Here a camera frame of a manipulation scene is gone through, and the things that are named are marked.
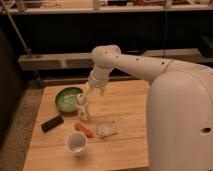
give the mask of phone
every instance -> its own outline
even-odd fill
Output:
[[[63,122],[64,122],[64,120],[63,120],[62,116],[58,115],[58,116],[50,119],[49,121],[43,123],[41,125],[41,129],[45,133],[45,132],[49,131],[50,129],[62,124]]]

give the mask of bowl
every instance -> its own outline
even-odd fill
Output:
[[[76,99],[78,94],[82,94],[83,90],[78,87],[68,87],[61,90],[55,98],[57,109],[61,113],[72,113],[76,110]]]

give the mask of wooden tabletop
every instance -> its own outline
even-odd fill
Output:
[[[82,122],[92,130],[86,153],[74,157],[65,149],[65,139],[74,131],[77,115],[63,116],[64,123],[47,133],[41,124],[58,115],[54,100],[66,87],[84,88],[84,84],[53,86],[44,90],[24,171],[102,171],[148,166],[146,136],[146,98],[149,85],[145,81],[120,81],[107,84],[105,95],[95,90],[88,97],[91,120]],[[115,121],[118,134],[99,139],[98,123]]]

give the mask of speckled floor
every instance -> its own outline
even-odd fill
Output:
[[[26,89],[0,152],[0,171],[22,171],[42,89]]]

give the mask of paper cup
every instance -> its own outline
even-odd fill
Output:
[[[81,131],[75,131],[68,135],[65,146],[69,152],[75,156],[81,156],[85,153],[87,137]]]

